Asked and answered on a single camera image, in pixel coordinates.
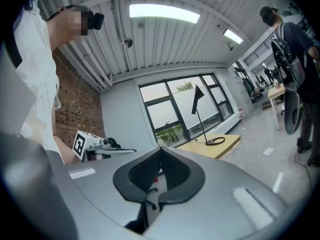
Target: person in white shirt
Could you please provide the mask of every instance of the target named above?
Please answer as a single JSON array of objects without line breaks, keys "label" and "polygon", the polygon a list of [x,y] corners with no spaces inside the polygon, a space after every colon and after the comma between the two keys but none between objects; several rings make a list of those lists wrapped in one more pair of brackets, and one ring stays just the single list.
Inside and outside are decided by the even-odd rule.
[{"label": "person in white shirt", "polygon": [[36,96],[20,134],[38,142],[45,150],[56,151],[65,164],[70,164],[79,159],[57,136],[55,109],[61,104],[52,52],[60,45],[86,36],[88,29],[94,28],[94,14],[84,6],[70,5],[61,7],[46,22],[39,14],[37,2],[31,0],[31,9],[22,9],[14,30],[22,58],[16,73]]}]

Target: shoe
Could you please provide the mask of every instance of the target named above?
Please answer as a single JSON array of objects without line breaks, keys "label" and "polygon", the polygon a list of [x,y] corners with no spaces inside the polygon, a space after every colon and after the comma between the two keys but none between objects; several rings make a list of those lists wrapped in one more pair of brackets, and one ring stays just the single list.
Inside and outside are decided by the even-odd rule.
[{"label": "shoe", "polygon": [[309,158],[306,164],[310,167],[320,167],[320,156],[316,158]]},{"label": "shoe", "polygon": [[312,147],[312,142],[309,141],[307,145],[300,145],[300,146],[298,146],[297,151],[298,151],[298,153],[303,153],[303,152],[311,149],[311,147]]}]

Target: corrugated metal ceiling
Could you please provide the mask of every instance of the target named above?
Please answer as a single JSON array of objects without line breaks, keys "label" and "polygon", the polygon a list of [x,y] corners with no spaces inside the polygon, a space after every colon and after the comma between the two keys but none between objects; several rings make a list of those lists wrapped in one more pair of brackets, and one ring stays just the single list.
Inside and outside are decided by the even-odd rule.
[{"label": "corrugated metal ceiling", "polygon": [[[40,0],[39,5],[48,17],[60,6],[80,5],[88,1],[90,0]],[[195,1],[225,16],[249,41],[254,41],[252,38],[259,28],[262,28],[261,33],[265,30],[259,17],[259,9],[267,5],[268,0]],[[200,18],[196,24],[167,18],[130,18],[129,5],[140,3],[187,9],[200,14]],[[94,13],[105,15],[101,30],[95,31],[93,36],[84,42],[65,45],[61,51],[78,70],[84,71],[100,90],[110,86],[106,77],[112,82],[113,76],[119,78],[120,74],[155,66],[214,63],[215,66],[224,67],[232,54],[241,49],[241,44],[232,42],[234,49],[229,51],[227,43],[230,40],[223,35],[226,28],[230,28],[226,22],[202,8],[180,0],[123,0],[123,4],[120,0],[101,0],[90,9]],[[122,48],[123,36],[132,38],[131,48]],[[93,54],[88,54],[88,47]]]}]

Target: person's arm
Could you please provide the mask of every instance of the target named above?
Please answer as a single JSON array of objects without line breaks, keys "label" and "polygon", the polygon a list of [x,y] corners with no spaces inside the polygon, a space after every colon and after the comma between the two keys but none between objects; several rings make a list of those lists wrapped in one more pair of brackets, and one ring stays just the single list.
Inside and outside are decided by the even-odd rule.
[{"label": "person's arm", "polygon": [[68,147],[58,136],[57,136],[57,131],[56,131],[56,102],[53,102],[53,107],[52,107],[52,115],[51,115],[51,120],[52,120],[52,133],[53,133],[53,139],[58,146],[62,160],[65,165],[67,164],[72,164],[72,163],[77,163],[80,162],[79,158],[74,154],[72,149]]},{"label": "person's arm", "polygon": [[296,24],[290,23],[290,28],[297,39],[301,44],[303,49],[315,60],[319,60],[318,49],[314,46],[314,41]]}]

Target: table leg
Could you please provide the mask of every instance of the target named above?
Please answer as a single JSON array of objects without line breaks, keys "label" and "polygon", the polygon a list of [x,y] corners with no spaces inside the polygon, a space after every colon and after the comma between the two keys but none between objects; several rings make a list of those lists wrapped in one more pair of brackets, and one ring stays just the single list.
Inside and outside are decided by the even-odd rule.
[{"label": "table leg", "polygon": [[272,106],[273,116],[274,116],[274,119],[275,119],[275,128],[277,130],[279,130],[278,111],[277,111],[276,103],[274,102],[273,98],[270,98],[270,103],[271,103],[271,106]]}]

